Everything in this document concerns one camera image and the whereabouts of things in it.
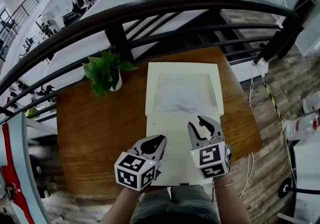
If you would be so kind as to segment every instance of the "potted plant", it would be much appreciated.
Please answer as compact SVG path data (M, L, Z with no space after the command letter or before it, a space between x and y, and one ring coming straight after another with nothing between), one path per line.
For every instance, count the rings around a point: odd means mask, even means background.
M104 91L117 91L122 85L120 72L136 69L129 61L121 61L119 55L102 51L100 58L88 57L89 64L82 64L85 75L92 80L92 91L101 97Z

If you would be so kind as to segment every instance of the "white pot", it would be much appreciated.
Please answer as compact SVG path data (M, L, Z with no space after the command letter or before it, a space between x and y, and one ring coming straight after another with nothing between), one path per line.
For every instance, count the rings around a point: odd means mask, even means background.
M117 91L117 90L119 90L121 88L121 86L122 86L122 78L121 78L121 73L119 71L119 81L118 81L118 83L117 83L117 85L115 87L115 90L111 87L110 91Z

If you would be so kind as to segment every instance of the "wooden floor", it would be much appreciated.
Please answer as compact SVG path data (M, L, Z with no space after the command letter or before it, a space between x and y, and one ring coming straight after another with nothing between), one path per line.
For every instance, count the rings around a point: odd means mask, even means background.
M234 22L273 20L271 15L248 11L230 11L229 14ZM319 66L320 56L303 58L295 46L284 59L275 59L269 64L269 73L264 80L269 84L284 119L301 116L302 99L320 89ZM254 154L254 171L242 198L253 223L278 223L275 214L286 212L291 202L290 196L283 199L277 196L279 184L290 175L290 165L281 126L270 98L261 80L256 80L254 85L252 111L263 148ZM248 97L250 83L242 84L242 88ZM63 215L68 223L94 224L108 211L112 204L110 200L75 198L68 192L57 145L34 147L30 153L40 159L44 172L40 182L52 193L51 197L43 200L52 218ZM247 157L231 165L230 172L239 194L246 181L246 170Z

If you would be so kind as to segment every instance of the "white box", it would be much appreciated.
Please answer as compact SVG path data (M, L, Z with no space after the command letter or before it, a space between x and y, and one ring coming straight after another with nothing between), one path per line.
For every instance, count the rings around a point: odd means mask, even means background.
M191 111L163 110L164 103L170 101L176 91L179 92L179 87L189 93L189 97L180 93L182 96L171 100L169 108L181 98L182 104L194 98L195 102L188 102ZM149 63L145 107L146 135L162 134L167 137L167 147L159 169L162 173L152 185L211 183L210 178L203 178L190 157L189 152L193 147L187 124L193 123L201 137L210 139L210 132L199 125L197 115L208 116L220 123L224 105L218 66L202 63Z

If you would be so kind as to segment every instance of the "gray shorts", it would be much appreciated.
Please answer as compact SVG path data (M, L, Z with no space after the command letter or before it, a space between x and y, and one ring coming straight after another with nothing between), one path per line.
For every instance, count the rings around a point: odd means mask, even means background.
M204 188L190 185L172 186L171 199L166 188L146 193L135 208L130 224L166 211L194 214L214 224L220 223L214 204Z

